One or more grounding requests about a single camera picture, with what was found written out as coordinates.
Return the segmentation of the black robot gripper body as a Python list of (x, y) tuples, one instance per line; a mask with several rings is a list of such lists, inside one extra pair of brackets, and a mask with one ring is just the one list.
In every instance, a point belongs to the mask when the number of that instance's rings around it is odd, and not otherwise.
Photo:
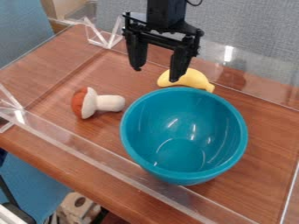
[(145, 13), (127, 11), (124, 36), (129, 45), (197, 47), (204, 34), (185, 22), (187, 0), (147, 0)]

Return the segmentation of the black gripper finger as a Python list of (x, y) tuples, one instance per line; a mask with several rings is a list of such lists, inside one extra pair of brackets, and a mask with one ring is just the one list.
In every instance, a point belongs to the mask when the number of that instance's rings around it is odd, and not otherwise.
[(147, 60), (148, 44), (141, 40), (137, 33), (131, 31), (125, 33), (125, 48), (129, 65), (136, 71), (140, 71)]
[(200, 38), (185, 36), (181, 40), (169, 40), (169, 48), (173, 50), (169, 67), (169, 82), (176, 82), (185, 74), (192, 57), (199, 54)]

